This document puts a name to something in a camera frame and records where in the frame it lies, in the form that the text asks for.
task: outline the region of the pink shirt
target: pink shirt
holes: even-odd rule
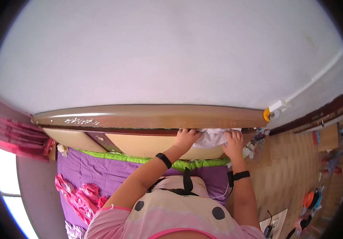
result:
[[[85,239],[155,239],[176,231],[197,231],[218,239],[263,239],[253,226],[239,226],[218,202],[198,196],[180,196],[156,189],[132,209],[98,210]]]

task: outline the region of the hand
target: hand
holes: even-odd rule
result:
[[[188,129],[184,128],[183,130],[178,131],[177,138],[175,139],[173,146],[178,147],[184,155],[200,136],[201,132],[196,133],[195,129],[188,131]]]
[[[241,131],[231,130],[225,132],[227,138],[227,146],[222,144],[223,152],[231,159],[237,160],[243,159],[243,136]]]

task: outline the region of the purple bedsheet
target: purple bedsheet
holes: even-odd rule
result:
[[[101,196],[109,197],[141,165],[139,163],[97,158],[69,148],[66,158],[60,153],[58,154],[57,172],[62,174],[64,179],[67,179],[76,188],[81,187],[83,183],[93,183],[100,188]],[[227,171],[227,166],[199,167],[192,170],[191,175],[203,179],[209,196],[216,197],[226,191],[228,183]],[[171,168],[164,175],[183,175],[183,172]],[[73,225],[87,229],[87,225],[74,213],[64,197],[60,195],[60,198],[65,219]],[[216,200],[223,206],[226,204],[225,196],[216,198]]]

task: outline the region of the window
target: window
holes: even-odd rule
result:
[[[28,239],[38,239],[25,211],[17,179],[16,155],[0,149],[0,195]]]

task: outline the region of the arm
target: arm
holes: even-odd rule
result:
[[[176,141],[172,147],[163,152],[173,164],[182,155],[184,155],[201,136],[196,130],[188,129],[179,130]],[[105,203],[105,207],[115,206],[133,208],[138,199],[145,195],[147,189],[157,181],[167,170],[165,163],[154,157],[149,162],[137,168],[124,183],[113,193]]]
[[[242,157],[242,133],[232,130],[230,133],[225,132],[225,134],[227,146],[222,145],[222,147],[231,160],[233,174],[246,171],[245,160]],[[250,177],[234,181],[234,219],[241,226],[254,226],[260,230],[256,199]]]

